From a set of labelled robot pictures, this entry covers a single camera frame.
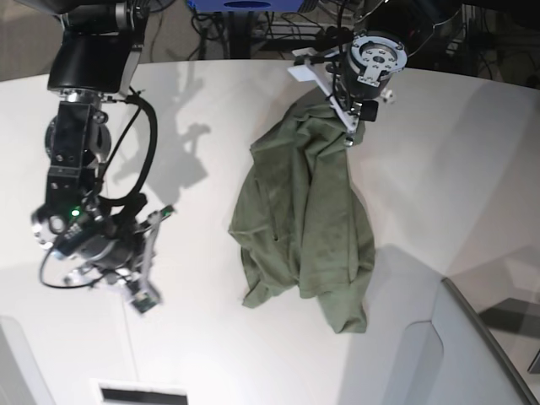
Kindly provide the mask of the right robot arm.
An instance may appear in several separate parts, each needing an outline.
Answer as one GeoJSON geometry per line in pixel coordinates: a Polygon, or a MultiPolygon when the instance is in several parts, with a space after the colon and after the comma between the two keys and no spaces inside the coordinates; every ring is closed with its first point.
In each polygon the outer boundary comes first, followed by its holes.
{"type": "Polygon", "coordinates": [[[44,203],[31,216],[32,231],[48,257],[77,258],[63,289],[105,285],[120,292],[139,313],[161,301],[151,284],[154,245],[166,206],[144,221],[143,184],[158,145],[154,108],[132,89],[149,17],[162,1],[31,1],[29,7],[56,18],[62,42],[47,88],[59,96],[45,135],[50,160],[44,203]],[[149,124],[148,149],[132,189],[123,197],[102,193],[105,174],[120,142],[107,128],[106,103],[133,105],[149,124]]]}

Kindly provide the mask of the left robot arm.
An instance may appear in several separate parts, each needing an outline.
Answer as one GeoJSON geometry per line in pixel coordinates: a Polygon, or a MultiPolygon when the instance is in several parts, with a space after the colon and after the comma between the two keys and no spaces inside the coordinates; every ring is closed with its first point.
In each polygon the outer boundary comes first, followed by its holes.
{"type": "Polygon", "coordinates": [[[337,22],[315,44],[294,50],[288,71],[298,82],[313,82],[345,126],[345,145],[354,144],[361,122],[377,118],[378,100],[389,100],[387,85],[408,60],[455,17],[462,2],[449,0],[362,1],[346,26],[341,3],[337,22]]]}

